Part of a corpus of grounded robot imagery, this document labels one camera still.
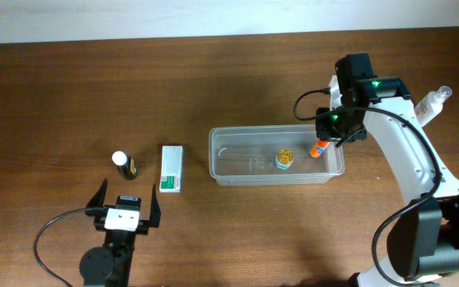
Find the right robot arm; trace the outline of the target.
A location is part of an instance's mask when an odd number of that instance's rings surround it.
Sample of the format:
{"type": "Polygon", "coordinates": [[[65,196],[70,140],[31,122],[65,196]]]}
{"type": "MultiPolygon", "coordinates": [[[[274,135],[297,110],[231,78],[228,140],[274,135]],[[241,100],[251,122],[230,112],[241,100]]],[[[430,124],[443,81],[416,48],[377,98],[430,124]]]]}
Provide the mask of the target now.
{"type": "Polygon", "coordinates": [[[398,78],[333,76],[330,104],[316,113],[316,134],[341,145],[370,133],[393,171],[404,206],[375,231],[373,267],[353,286],[435,286],[459,272],[459,179],[422,130],[398,78]]]}

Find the small jar gold lid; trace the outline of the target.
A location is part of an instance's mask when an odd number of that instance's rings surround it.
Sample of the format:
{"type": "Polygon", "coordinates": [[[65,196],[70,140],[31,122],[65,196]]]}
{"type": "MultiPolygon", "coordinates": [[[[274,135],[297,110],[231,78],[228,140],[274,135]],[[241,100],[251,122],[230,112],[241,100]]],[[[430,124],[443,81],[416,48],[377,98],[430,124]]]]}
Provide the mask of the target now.
{"type": "Polygon", "coordinates": [[[289,149],[281,149],[275,159],[277,168],[287,170],[293,162],[293,153],[289,149]]]}

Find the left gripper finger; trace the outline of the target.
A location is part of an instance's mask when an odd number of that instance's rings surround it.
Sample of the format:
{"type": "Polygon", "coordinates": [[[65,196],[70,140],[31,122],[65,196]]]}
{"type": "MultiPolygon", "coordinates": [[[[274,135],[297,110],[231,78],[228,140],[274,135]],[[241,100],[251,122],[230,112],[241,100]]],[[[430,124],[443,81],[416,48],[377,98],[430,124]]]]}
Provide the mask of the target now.
{"type": "Polygon", "coordinates": [[[104,199],[108,187],[108,180],[104,179],[98,191],[92,196],[86,205],[84,212],[89,217],[103,217],[107,214],[104,199]]]}
{"type": "Polygon", "coordinates": [[[156,185],[153,185],[151,192],[151,206],[150,215],[148,220],[142,220],[141,226],[143,228],[159,228],[161,221],[161,210],[159,206],[159,200],[156,192],[156,185]]]}

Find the orange tube white cap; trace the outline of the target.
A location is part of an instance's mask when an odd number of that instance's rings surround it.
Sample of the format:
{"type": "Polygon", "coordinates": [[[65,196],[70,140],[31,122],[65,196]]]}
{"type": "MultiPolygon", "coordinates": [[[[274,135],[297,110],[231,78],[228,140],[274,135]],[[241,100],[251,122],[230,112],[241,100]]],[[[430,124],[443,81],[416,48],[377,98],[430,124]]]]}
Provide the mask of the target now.
{"type": "Polygon", "coordinates": [[[312,158],[321,157],[329,145],[330,145],[330,142],[328,141],[317,140],[309,152],[310,156],[312,158]]]}

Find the white spray bottle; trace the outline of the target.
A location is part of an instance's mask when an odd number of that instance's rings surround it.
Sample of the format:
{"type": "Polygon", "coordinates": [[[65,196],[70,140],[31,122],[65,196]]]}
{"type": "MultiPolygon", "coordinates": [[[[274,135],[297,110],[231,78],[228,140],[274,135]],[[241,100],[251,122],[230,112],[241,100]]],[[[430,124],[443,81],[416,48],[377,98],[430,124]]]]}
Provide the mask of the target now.
{"type": "Polygon", "coordinates": [[[415,107],[414,112],[421,127],[427,125],[443,109],[443,104],[452,96],[452,89],[441,86],[429,92],[415,107]]]}

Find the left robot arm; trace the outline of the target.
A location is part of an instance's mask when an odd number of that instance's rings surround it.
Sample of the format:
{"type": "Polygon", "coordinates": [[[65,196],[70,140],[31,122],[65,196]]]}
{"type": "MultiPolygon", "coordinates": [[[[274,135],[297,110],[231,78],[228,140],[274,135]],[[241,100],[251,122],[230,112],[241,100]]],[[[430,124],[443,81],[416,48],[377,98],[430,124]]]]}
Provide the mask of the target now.
{"type": "Polygon", "coordinates": [[[128,285],[135,239],[147,235],[160,224],[161,210],[156,189],[151,192],[148,219],[141,219],[141,198],[121,195],[114,205],[105,205],[108,181],[86,205],[85,214],[93,218],[96,230],[105,232],[104,243],[88,250],[80,260],[79,270],[84,286],[124,287],[128,285]]]}

